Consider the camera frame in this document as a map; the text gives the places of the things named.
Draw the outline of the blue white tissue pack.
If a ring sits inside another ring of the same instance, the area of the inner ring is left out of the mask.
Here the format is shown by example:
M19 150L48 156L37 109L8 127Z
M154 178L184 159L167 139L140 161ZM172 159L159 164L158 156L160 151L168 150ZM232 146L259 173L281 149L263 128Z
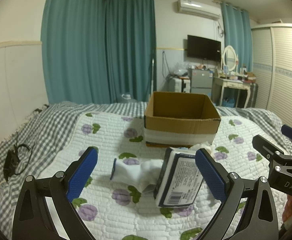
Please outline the blue white tissue pack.
M195 163L195 151L169 147L154 189L158 207L187 207L194 203L203 177Z

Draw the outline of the white sock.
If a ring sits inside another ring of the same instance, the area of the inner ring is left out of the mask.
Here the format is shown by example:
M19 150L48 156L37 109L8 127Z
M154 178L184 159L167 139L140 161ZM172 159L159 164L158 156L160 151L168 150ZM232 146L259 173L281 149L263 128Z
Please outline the white sock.
M153 159L138 164L126 164L114 159L110 180L135 187L140 193L154 191L163 160Z
M197 150L199 150L201 148L207 150L207 152L210 155L213 153L213 150L214 150L213 145L211 145L207 141L206 142L202 142L200 144L195 144L195 145L191 146L189 149L192 150L192 151L197 151Z

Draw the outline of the white rolled sock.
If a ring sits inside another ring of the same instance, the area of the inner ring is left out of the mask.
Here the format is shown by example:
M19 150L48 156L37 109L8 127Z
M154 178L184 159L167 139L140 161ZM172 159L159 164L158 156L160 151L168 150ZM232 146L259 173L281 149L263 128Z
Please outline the white rolled sock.
M207 150L207 152L210 155L213 153L213 150L214 150L213 145L211 145L207 141L206 142L202 142L200 144L195 144L195 145L191 146L189 149L192 150L192 151L197 151L197 150L199 150L201 148Z

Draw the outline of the blue laundry basket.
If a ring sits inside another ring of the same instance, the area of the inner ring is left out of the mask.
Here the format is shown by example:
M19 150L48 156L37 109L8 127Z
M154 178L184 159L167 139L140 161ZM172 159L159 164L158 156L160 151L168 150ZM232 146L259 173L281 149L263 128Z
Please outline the blue laundry basket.
M235 107L235 99L234 98L224 98L222 100L223 107L234 108Z

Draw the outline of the grey checked bed sheet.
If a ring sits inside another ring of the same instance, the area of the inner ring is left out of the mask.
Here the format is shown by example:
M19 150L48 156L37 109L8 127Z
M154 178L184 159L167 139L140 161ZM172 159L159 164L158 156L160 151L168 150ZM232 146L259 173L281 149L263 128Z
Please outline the grey checked bed sheet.
M3 166L9 149L16 143L16 135L0 142L0 230L7 237L12 236L13 215L23 181L28 174L37 178L55 159L69 139L70 130L74 128L80 115L87 112L102 112L119 114L143 120L146 103L114 103L111 105L78 105L63 102L38 109L30 115L27 122L19 129L18 143L25 143L33 148L32 157L26 170L18 176L12 176L6 182L3 176ZM16 172L21 171L29 158L26 148L18 150L21 160Z

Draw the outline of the white dressing table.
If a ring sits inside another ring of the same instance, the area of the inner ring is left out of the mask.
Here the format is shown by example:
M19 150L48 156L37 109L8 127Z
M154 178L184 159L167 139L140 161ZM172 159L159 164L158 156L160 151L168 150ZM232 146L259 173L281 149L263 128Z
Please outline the white dressing table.
M243 82L240 80L222 79L220 77L213 77L211 99L213 100L213 102L218 102L219 103L218 105L221 106L223 102L223 97L224 97L224 90L226 88L238 89L239 91L246 90L247 97L245 100L244 108L247 108L249 98L251 95L250 87L251 87L251 83L249 82Z

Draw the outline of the white louvred wardrobe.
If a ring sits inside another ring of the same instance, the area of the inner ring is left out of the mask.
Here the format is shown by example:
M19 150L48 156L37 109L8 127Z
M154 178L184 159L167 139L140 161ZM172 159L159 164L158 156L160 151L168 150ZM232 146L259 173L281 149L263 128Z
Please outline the white louvred wardrobe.
M256 108L275 113L292 127L292 23L272 23L251 29Z

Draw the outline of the floral quilted white blanket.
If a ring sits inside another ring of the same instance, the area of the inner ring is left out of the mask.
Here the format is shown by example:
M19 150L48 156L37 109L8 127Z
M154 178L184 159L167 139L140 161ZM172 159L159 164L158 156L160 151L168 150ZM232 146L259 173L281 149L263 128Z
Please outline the floral quilted white blanket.
M40 178L65 171L86 148L98 149L98 161L83 191L72 201L83 223L96 239L196 239L207 226L220 201L214 199L200 176L194 159L181 158L168 174L177 175L169 186L165 204L159 207L154 191L164 164L166 147L148 147L140 118L87 112L79 116L66 146L42 171ZM268 176L268 162L252 146L260 134L285 154L292 155L292 142L275 123L275 133L257 121L223 116L214 141L204 142L214 160L244 179Z

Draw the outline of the grey small fridge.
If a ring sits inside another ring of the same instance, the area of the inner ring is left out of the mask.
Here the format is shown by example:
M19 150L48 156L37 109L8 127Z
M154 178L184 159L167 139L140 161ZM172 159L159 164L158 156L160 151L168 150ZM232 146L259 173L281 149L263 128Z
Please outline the grey small fridge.
M213 73L209 70L190 70L190 92L211 96Z

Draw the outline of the open cardboard box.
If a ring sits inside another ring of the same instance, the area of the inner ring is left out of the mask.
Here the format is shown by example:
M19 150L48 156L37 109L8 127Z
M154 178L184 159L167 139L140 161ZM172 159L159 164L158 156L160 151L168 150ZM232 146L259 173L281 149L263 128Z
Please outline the open cardboard box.
M153 92L144 112L148 147L213 143L221 116L205 94Z

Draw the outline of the white oval vanity mirror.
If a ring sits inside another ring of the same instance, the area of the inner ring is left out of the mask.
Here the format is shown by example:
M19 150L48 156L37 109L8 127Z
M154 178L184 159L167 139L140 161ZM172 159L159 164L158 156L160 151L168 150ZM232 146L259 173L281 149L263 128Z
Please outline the white oval vanity mirror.
M222 53L222 65L223 72L228 74L229 72L236 71L238 65L238 55L236 54L233 46L226 46Z

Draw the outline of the teal curtain right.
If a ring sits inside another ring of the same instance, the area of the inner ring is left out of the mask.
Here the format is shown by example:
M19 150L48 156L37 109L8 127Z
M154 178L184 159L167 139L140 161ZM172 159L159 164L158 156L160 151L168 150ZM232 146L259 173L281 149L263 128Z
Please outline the teal curtain right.
M238 67L253 70L253 42L249 12L222 2L221 10L225 31L225 46L232 46L239 58Z

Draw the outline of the teal curtain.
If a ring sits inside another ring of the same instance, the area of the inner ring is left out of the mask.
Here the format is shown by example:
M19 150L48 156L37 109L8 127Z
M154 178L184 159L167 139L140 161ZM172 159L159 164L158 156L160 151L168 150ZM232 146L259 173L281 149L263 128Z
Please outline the teal curtain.
M222 2L221 10L225 31L225 46L232 46L239 58L238 67L253 70L253 42L249 12Z
M41 40L50 103L148 100L154 0L46 0Z

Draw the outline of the teal curtain left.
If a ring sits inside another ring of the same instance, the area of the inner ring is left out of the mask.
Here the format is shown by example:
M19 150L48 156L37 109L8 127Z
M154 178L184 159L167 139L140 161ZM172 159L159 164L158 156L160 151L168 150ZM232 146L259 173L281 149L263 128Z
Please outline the teal curtain left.
M41 40L50 103L148 100L154 0L46 0Z

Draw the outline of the black wall television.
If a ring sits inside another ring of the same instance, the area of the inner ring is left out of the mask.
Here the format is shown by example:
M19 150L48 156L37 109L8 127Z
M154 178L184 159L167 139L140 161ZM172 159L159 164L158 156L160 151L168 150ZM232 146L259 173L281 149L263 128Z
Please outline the black wall television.
M221 42L187 35L187 57L219 62L221 60Z

